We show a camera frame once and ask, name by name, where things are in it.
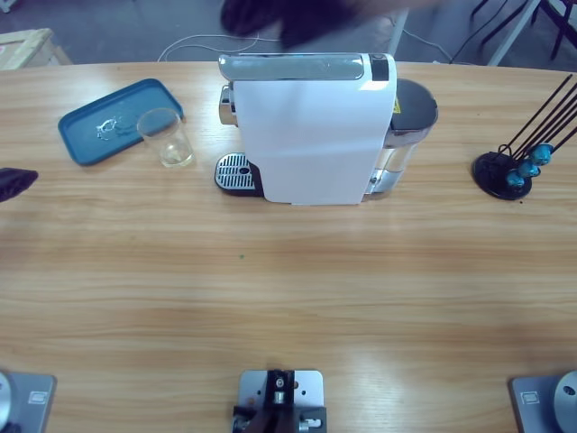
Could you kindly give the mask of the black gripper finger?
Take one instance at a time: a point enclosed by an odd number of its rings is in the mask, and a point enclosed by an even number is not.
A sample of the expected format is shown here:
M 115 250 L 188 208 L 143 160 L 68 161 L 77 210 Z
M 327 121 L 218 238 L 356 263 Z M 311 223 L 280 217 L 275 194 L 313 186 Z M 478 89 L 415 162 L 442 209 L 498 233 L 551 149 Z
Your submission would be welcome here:
M 277 22 L 281 9 L 275 0 L 226 0 L 220 23 L 233 36 L 249 36 Z
M 37 179 L 36 170 L 2 168 L 0 170 L 0 201 L 5 202 L 26 191 Z

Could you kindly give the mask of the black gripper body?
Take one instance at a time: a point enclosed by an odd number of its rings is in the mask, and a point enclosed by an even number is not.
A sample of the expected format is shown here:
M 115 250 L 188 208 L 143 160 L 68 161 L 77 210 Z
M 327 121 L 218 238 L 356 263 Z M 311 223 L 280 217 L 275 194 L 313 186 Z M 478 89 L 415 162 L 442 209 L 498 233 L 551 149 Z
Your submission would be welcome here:
M 437 1 L 286 1 L 280 45 L 290 50 L 378 16 L 434 4 Z

